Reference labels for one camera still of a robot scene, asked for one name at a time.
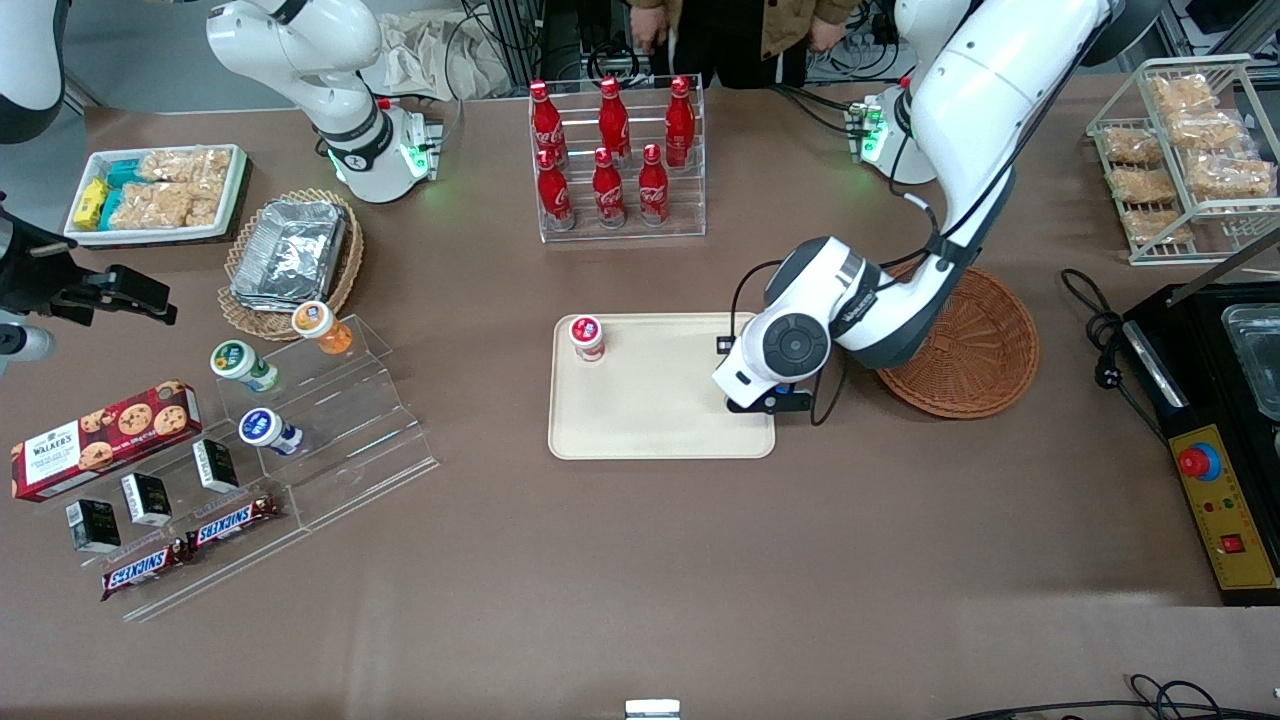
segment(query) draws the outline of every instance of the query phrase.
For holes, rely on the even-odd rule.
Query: wicker basket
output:
[[[915,357],[877,374],[925,413],[973,419],[1018,402],[1038,368],[1039,336],[1027,307],[991,273],[969,268]]]
[[[356,220],[356,213],[351,209],[351,205],[346,200],[326,190],[296,190],[287,192],[275,200],[333,202],[334,205],[347,210],[347,231],[342,238],[342,258],[338,260],[338,266],[334,269],[333,286],[329,291],[328,300],[329,307],[333,309],[334,315],[340,316],[338,310],[347,301],[347,296],[351,295],[352,286],[356,284],[356,274],[360,273],[360,260],[365,252],[365,237],[364,232],[360,229],[360,222]],[[239,234],[236,237],[236,242],[232,245],[230,252],[227,254],[227,264],[224,266],[227,268],[228,279],[236,277],[236,269],[239,268],[241,258],[244,256],[244,245],[253,234],[253,228],[257,227],[257,219],[261,214],[262,210],[260,208],[256,213],[253,213],[253,217],[244,223],[244,227],[241,228]],[[288,313],[262,313],[260,310],[250,310],[232,297],[230,286],[218,291],[218,305],[223,309],[223,316],[227,318],[227,322],[234,325],[236,329],[275,342],[288,342],[298,338],[298,333],[293,332],[293,324]]]

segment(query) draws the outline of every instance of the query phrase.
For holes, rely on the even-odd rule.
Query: red glass bottle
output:
[[[684,169],[694,150],[694,106],[689,102],[689,78],[671,81],[671,104],[667,105],[667,165]]]
[[[644,146],[644,168],[640,169],[640,219],[649,227],[667,222],[671,214],[667,169],[662,167],[662,149],[657,142]]]
[[[547,229],[564,232],[573,227],[573,205],[568,200],[568,182],[556,168],[550,150],[538,151],[538,197],[547,215]]]
[[[591,178],[591,187],[595,188],[595,209],[600,214],[600,224],[609,229],[625,225],[627,209],[622,204],[622,176],[613,167],[613,155],[607,147],[595,150],[595,177]]]
[[[618,78],[600,81],[600,140],[620,165],[631,159],[631,120],[618,97]]]
[[[559,110],[552,104],[547,83],[540,79],[529,83],[529,96],[534,99],[534,113],[530,118],[534,124],[534,142],[538,145],[538,150],[550,150],[556,165],[563,168],[564,163],[568,161],[564,123],[561,122]]]

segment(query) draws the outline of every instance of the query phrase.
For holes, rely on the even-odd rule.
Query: table surface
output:
[[[831,233],[893,258],[923,243],[923,214],[782,99],[712,90],[705,238],[544,246],[525,104],[468,106],[438,183],[356,205],[367,245],[348,305],[394,347],[443,465],[142,625],[96,602],[55,516],[0,503],[0,705],[93,720],[556,719],[677,697],[696,720],[919,719],[1124,697],[1124,675],[1146,671],[1275,711],[1280,610],[1217,607],[1167,451],[1093,384],[1085,310],[1057,282],[1079,268],[1125,309],[1196,274],[1123,260],[1080,142],[1119,82],[1073,81],[980,260],[1039,329],[1025,398],[941,421],[858,372],[826,427],[782,418],[777,448],[753,461],[556,460],[556,320],[723,310],[744,270],[799,241]],[[296,111],[104,110],[90,128],[92,149],[236,142],[256,164],[251,209],[346,192]],[[236,336],[215,301],[225,252],[82,255],[169,283],[179,322],[55,324],[59,354],[0,383],[0,436],[165,378],[212,393],[207,354]]]

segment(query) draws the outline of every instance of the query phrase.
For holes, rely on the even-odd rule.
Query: person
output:
[[[801,86],[805,51],[826,53],[845,37],[845,22],[863,0],[631,0],[631,36],[645,55],[666,55],[676,74],[718,76],[735,88],[781,79]],[[778,73],[778,61],[782,72]]]

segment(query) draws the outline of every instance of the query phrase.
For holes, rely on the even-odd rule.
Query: yellow control panel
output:
[[[1275,588],[1262,538],[1222,447],[1217,425],[1169,441],[1187,500],[1222,589]]]

